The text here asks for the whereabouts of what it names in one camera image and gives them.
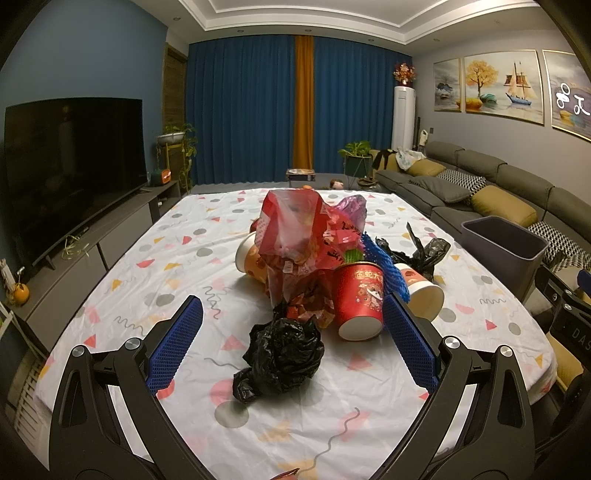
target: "tv cabinet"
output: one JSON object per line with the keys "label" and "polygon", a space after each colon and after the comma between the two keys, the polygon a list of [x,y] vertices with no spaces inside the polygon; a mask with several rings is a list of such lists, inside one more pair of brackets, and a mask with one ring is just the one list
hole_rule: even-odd
{"label": "tv cabinet", "polygon": [[142,189],[91,220],[78,242],[80,248],[87,245],[86,254],[65,260],[60,249],[51,256],[55,270],[44,265],[29,280],[31,297],[12,311],[42,351],[48,354],[53,349],[105,274],[180,198],[176,181]]}

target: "green object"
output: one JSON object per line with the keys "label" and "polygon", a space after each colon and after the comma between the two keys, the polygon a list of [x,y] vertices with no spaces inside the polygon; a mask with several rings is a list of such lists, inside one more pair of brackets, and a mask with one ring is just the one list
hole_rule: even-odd
{"label": "green object", "polygon": [[373,158],[369,155],[370,148],[369,141],[362,140],[347,143],[344,148],[339,150],[338,153],[345,159],[343,162],[345,175],[359,179],[370,176],[373,163]]}
{"label": "green object", "polygon": [[166,125],[164,127],[165,134],[173,134],[176,132],[184,132],[182,140],[184,162],[183,169],[178,172],[178,180],[184,191],[188,192],[193,188],[190,172],[193,159],[195,158],[195,155],[197,155],[197,147],[195,147],[197,139],[195,138],[195,129],[191,124],[183,124],[180,127],[177,127],[176,125]]}
{"label": "green object", "polygon": [[347,143],[339,150],[342,157],[367,157],[369,155],[369,140]]}
{"label": "green object", "polygon": [[358,248],[347,250],[345,252],[345,263],[361,262],[363,260],[363,252]]}

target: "blue mesh net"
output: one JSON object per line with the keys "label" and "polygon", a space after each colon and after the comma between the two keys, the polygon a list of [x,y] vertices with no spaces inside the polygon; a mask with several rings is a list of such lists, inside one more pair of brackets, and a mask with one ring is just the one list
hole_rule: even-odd
{"label": "blue mesh net", "polygon": [[365,259],[379,265],[384,272],[384,295],[395,291],[408,303],[410,301],[408,287],[400,270],[394,266],[389,255],[378,247],[367,233],[361,236],[361,241],[365,250]]}

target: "sofa cushion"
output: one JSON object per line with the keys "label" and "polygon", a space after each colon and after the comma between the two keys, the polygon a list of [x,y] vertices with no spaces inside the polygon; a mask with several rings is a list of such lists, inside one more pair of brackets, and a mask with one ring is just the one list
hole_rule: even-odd
{"label": "sofa cushion", "polygon": [[446,142],[427,142],[425,155],[427,158],[439,160],[457,166],[457,152],[464,150],[459,145]]}
{"label": "sofa cushion", "polygon": [[[486,186],[486,179],[484,177],[476,177],[461,171],[445,170],[438,177],[470,190],[473,195]],[[465,202],[467,205],[470,205],[470,197]]]}
{"label": "sofa cushion", "polygon": [[482,216],[496,215],[525,228],[538,221],[538,214],[531,206],[494,185],[474,194],[472,208]]}
{"label": "sofa cushion", "polygon": [[591,206],[567,190],[550,190],[547,210],[591,242]]}
{"label": "sofa cushion", "polygon": [[587,268],[591,265],[591,256],[580,245],[551,225],[545,222],[537,222],[531,225],[528,230],[548,240],[548,248],[543,259],[545,264],[550,265],[554,257],[559,252],[563,252],[567,257],[566,260],[570,260],[561,262],[563,268],[570,266]]}
{"label": "sofa cushion", "polygon": [[548,196],[553,185],[533,173],[512,165],[501,165],[496,174],[496,184],[502,189],[529,200],[546,210]]}
{"label": "sofa cushion", "polygon": [[413,177],[435,177],[445,169],[446,168],[440,163],[429,160],[428,158],[423,158],[422,160],[417,160],[415,163],[413,163],[412,166],[407,170],[407,173]]}
{"label": "sofa cushion", "polygon": [[[376,157],[379,154],[379,150],[370,150],[369,154],[375,161]],[[392,153],[388,155],[387,158],[385,155],[382,155],[382,158],[379,162],[379,167],[376,170],[374,170],[374,176],[378,170],[400,171],[400,167],[398,166],[398,162],[396,161],[396,153],[392,151]]]}
{"label": "sofa cushion", "polygon": [[445,203],[461,202],[472,195],[470,190],[438,177],[413,177],[409,180],[409,183],[430,191]]}
{"label": "sofa cushion", "polygon": [[394,170],[379,170],[374,178],[388,190],[395,192],[398,184],[407,183],[412,176]]}
{"label": "sofa cushion", "polygon": [[450,207],[435,207],[431,213],[431,221],[449,233],[455,240],[459,240],[462,223],[468,220],[482,218],[480,213],[464,212]]}
{"label": "sofa cushion", "polygon": [[503,160],[473,150],[461,150],[457,153],[457,166],[459,168],[492,182],[496,181],[499,166],[504,164],[506,162]]}
{"label": "sofa cushion", "polygon": [[441,199],[418,185],[404,183],[398,187],[396,195],[406,200],[424,215],[431,216],[433,207],[442,207],[445,205]]}

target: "blue curtain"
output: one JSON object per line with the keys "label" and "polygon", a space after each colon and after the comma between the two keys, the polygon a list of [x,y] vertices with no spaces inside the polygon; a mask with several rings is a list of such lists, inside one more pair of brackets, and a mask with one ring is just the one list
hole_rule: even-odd
{"label": "blue curtain", "polygon": [[389,148],[394,67],[412,58],[335,38],[314,38],[314,169],[342,173],[337,153],[351,141]]}
{"label": "blue curtain", "polygon": [[294,129],[294,37],[222,38],[190,46],[187,122],[195,183],[284,180]]}

